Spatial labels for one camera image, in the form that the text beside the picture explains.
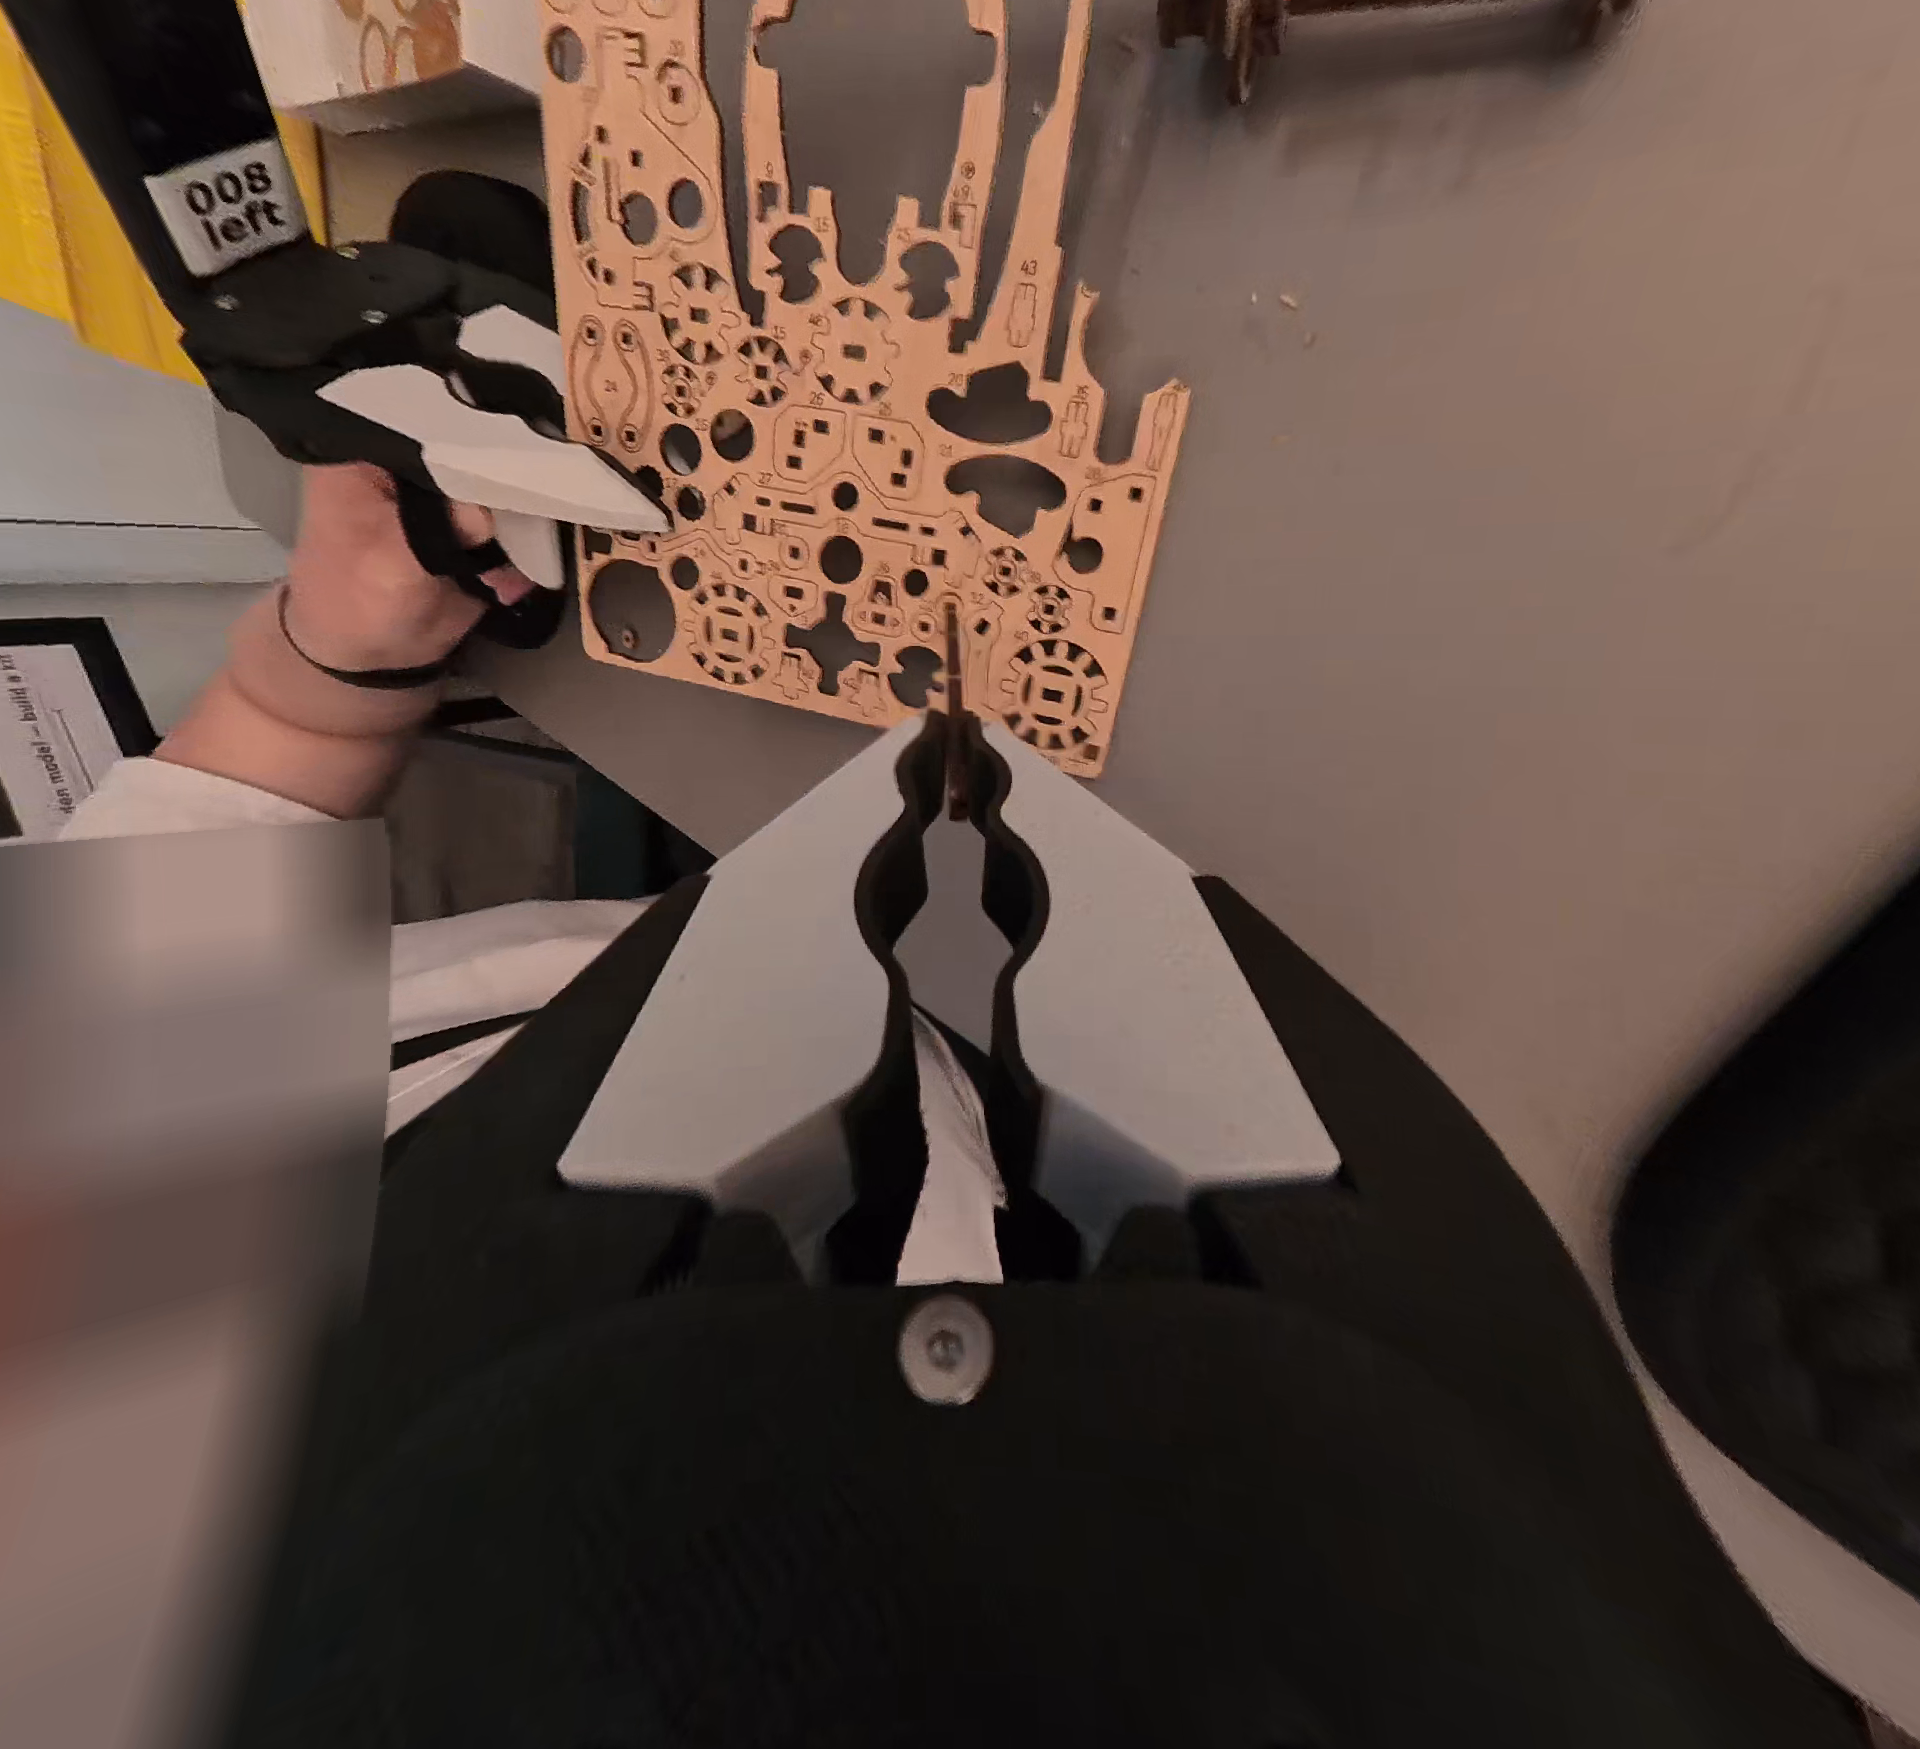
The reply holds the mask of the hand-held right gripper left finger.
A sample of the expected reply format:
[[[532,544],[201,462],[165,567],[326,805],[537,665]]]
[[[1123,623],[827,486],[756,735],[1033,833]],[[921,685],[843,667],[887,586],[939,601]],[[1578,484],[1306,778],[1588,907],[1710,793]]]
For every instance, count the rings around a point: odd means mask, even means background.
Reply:
[[[963,1066],[896,957],[958,732],[896,727],[708,873],[559,1161],[569,1186],[767,1216],[813,1281],[902,1278],[934,1138],[963,1131]]]

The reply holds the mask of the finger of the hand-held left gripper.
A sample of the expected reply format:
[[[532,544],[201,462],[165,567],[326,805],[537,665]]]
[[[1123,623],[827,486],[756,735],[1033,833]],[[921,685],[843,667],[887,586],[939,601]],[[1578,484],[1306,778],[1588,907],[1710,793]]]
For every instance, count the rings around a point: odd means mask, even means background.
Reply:
[[[573,440],[564,407],[564,345],[557,331],[492,305],[468,314],[447,360],[447,391],[465,409],[451,416],[458,445],[524,446]]]
[[[352,371],[319,397],[414,440],[447,497],[613,534],[660,534],[668,512],[594,451],[539,434],[523,416],[460,400],[432,371]]]

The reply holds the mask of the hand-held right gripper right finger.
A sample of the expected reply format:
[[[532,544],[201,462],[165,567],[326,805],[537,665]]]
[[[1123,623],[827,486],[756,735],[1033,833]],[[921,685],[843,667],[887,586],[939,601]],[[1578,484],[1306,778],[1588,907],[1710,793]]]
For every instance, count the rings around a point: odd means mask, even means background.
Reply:
[[[966,723],[980,904],[1008,958],[987,1110],[1004,1283],[1074,1281],[1140,1208],[1338,1181],[1341,1155],[1187,860]]]

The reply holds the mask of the small dark wooden model part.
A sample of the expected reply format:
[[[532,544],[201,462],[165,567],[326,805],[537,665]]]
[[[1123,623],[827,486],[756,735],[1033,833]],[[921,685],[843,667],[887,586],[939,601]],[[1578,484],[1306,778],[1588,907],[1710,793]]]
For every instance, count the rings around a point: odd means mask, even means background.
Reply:
[[[943,797],[951,823],[974,820],[974,743],[978,720],[966,701],[966,642],[958,601],[949,597],[943,609],[944,628],[944,735]]]

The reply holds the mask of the laser-cut wooden parts sheet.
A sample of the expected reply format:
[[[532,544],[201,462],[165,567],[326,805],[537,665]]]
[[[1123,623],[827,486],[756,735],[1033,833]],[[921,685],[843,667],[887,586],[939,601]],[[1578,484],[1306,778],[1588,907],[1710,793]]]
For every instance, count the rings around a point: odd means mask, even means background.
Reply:
[[[1086,284],[1046,360],[1095,0],[963,0],[994,66],[871,280],[792,183],[761,35],[796,2],[537,2],[569,423],[668,512],[577,528],[585,649],[864,728],[943,708],[956,650],[963,708],[1100,777],[1191,389],[1106,460]]]

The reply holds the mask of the person's left hand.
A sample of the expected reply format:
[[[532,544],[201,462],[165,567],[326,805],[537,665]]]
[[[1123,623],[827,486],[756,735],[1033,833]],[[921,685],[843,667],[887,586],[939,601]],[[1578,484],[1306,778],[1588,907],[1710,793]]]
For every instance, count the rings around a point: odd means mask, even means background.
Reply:
[[[402,489],[365,465],[306,466],[290,552],[290,628],[314,659],[340,668],[453,659],[492,607],[523,603],[532,583],[510,562],[473,584],[426,570],[405,531]]]

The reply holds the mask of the black pouch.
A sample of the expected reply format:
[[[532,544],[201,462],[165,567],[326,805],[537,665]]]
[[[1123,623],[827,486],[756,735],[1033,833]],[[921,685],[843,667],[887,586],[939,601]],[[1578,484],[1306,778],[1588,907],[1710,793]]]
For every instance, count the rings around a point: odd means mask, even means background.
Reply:
[[[557,321],[557,269],[548,204],[532,191],[473,171],[428,171],[398,194],[389,242],[488,271],[541,296]]]

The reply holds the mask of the yellow plastic bin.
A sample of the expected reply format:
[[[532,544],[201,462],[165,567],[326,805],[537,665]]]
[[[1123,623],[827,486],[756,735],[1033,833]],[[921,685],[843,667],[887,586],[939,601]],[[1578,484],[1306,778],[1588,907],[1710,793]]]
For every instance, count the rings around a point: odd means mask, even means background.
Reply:
[[[2,28],[5,298],[64,325],[79,343],[203,386],[111,201],[12,17]]]

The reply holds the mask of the black wristband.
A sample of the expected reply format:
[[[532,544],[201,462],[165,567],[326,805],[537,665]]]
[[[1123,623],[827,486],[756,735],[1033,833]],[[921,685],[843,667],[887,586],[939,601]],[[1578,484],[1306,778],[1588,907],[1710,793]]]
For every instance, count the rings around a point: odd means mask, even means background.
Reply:
[[[326,665],[314,659],[311,653],[306,653],[301,647],[301,642],[296,640],[290,628],[288,609],[290,609],[290,588],[287,584],[281,584],[274,597],[274,615],[277,615],[279,633],[295,657],[298,657],[311,670],[319,673],[328,680],[337,680],[369,692],[401,694],[401,692],[421,691],[428,687],[439,687],[451,678],[453,670],[451,670],[448,659],[443,659],[439,662],[428,662],[428,665],[414,665],[414,667],[340,668],[340,667]]]

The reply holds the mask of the person's white shirt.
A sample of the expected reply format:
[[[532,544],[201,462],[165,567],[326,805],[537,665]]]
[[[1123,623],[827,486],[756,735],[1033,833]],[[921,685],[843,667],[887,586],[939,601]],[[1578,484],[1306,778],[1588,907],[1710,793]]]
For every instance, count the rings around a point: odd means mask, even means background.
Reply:
[[[120,760],[62,827],[64,841],[199,833],[246,825],[317,825],[376,809],[398,766],[392,741],[326,738],[295,760],[250,750]],[[392,930],[390,1026],[398,1045],[451,1035],[447,1056],[396,1056],[389,1134],[402,1133],[589,968],[642,913],[642,900],[523,900]],[[1006,1190],[992,1159],[987,1108],[958,1043],[927,1014],[914,1021],[924,1176],[899,1265],[902,1286],[1000,1283],[996,1214]]]

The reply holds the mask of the black bordered printed sheet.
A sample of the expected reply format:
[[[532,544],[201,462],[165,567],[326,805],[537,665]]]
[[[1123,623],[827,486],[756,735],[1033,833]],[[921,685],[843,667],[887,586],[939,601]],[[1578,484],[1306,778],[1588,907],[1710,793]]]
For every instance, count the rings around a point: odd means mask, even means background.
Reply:
[[[2,621],[2,841],[47,841],[123,758],[159,744],[98,617]]]

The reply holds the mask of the black mesh chair cushion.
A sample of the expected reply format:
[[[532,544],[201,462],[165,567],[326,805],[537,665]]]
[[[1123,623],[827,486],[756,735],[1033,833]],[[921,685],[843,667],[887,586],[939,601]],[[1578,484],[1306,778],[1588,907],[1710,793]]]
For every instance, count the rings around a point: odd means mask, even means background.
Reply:
[[[1916,874],[1651,1140],[1610,1273],[1692,1427],[1916,1594]]]

